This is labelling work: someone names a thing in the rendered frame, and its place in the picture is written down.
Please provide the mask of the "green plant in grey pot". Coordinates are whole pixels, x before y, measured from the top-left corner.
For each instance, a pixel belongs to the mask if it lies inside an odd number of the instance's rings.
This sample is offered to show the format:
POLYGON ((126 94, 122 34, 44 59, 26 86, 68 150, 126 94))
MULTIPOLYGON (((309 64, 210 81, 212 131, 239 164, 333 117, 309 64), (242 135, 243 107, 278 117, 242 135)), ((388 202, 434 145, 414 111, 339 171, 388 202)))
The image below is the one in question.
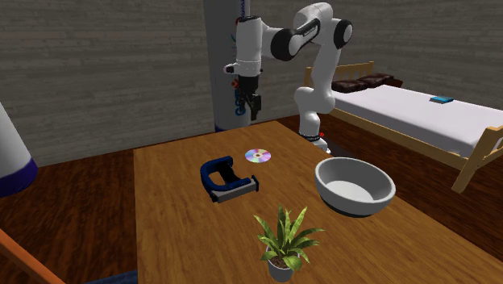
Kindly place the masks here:
POLYGON ((276 233, 265 220, 254 215, 264 230, 264 233, 259 234, 257 238, 261 243, 266 244, 266 250, 260 260, 267 262, 268 272, 276 282, 287 282, 295 272, 300 270, 303 261, 310 263, 305 249, 319 245, 319 241, 309 238, 309 235, 315 232, 324 232, 324 229, 299 230, 306 211, 307 207, 304 207, 296 219, 291 219, 291 211, 279 204, 276 233))

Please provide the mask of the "white bowl with dark base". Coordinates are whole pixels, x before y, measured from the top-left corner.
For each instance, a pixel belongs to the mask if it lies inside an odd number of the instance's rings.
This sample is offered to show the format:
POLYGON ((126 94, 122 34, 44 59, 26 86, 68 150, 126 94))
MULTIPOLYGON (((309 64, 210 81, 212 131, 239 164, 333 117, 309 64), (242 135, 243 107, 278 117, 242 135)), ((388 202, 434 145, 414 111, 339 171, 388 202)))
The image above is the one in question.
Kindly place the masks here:
POLYGON ((394 181, 385 171, 350 157, 320 161, 314 170, 314 180, 323 202, 351 217, 376 214, 396 194, 394 181))

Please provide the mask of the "blue and grey clamp tool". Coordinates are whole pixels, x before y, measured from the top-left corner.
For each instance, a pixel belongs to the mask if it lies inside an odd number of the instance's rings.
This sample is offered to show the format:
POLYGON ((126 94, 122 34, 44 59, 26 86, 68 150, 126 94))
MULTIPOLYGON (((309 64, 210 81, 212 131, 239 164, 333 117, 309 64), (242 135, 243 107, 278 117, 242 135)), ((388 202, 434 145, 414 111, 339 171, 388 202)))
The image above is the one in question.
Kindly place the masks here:
POLYGON ((200 177, 213 203, 224 203, 241 195, 258 192, 260 184, 255 175, 238 177, 231 156, 207 161, 200 168, 200 177))

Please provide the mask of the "orange wooden furniture edge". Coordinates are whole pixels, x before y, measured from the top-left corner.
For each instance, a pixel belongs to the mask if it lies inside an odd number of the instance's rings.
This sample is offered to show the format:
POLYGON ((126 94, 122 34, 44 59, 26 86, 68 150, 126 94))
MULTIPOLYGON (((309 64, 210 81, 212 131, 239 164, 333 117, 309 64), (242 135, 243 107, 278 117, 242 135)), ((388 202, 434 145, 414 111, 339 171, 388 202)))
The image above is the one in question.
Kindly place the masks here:
POLYGON ((39 284, 65 284, 50 269, 41 264, 22 246, 0 229, 0 253, 13 261, 39 284))

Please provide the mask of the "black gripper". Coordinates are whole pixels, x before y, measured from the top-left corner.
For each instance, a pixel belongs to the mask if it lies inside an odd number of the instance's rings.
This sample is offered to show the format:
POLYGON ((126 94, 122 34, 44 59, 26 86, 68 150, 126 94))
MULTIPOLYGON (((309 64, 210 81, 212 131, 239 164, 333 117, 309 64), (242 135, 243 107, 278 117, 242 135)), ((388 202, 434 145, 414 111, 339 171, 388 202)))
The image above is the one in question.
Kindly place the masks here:
POLYGON ((261 96, 256 94, 259 76, 245 77, 239 75, 238 81, 238 89, 235 90, 235 114, 244 115, 247 112, 248 103, 251 109, 251 121, 255 121, 258 112, 261 110, 261 96))

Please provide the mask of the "wooden bed with white mattress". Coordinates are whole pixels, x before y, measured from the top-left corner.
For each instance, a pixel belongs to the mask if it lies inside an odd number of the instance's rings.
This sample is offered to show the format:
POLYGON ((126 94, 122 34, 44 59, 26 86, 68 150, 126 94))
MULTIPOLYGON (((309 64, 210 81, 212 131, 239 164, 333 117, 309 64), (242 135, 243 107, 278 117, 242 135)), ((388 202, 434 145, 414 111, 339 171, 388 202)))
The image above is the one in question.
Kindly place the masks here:
POLYGON ((503 155, 503 111, 382 85, 335 93, 331 115, 459 170, 461 193, 473 174, 503 155))

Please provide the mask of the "dark robot stand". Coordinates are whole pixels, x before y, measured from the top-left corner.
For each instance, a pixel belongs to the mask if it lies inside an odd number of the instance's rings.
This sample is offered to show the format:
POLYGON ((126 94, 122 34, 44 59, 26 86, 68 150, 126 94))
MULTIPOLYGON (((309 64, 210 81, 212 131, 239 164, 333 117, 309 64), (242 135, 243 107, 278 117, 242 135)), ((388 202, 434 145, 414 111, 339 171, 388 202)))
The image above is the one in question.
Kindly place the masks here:
POLYGON ((332 140, 326 139, 327 143, 327 148, 330 150, 330 154, 333 157, 352 157, 352 154, 349 153, 347 150, 344 148, 338 146, 335 142, 332 140))

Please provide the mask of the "wooden table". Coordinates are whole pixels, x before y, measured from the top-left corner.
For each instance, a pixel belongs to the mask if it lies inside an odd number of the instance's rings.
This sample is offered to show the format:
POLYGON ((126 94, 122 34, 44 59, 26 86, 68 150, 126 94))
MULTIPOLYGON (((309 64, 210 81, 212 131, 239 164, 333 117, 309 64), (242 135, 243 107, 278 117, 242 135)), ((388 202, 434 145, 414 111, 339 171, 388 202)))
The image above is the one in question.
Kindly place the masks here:
POLYGON ((274 121, 136 149, 139 284, 275 284, 254 215, 275 225, 279 204, 294 215, 307 207, 302 227, 324 229, 288 284, 503 284, 502 261, 400 198, 362 219, 331 210, 314 182, 325 158, 274 121), (253 148, 272 156, 252 163, 253 148), (260 189, 213 203, 200 168, 226 156, 260 189))

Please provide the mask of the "shiny compact disc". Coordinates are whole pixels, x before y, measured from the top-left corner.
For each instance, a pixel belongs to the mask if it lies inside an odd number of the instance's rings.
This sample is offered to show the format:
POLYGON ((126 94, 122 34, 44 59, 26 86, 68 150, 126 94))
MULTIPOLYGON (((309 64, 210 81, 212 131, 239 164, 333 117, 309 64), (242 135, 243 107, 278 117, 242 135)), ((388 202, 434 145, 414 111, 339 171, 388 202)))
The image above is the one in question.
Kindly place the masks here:
POLYGON ((252 163, 264 163, 271 158, 271 153, 262 148, 253 148, 245 153, 245 158, 252 163))

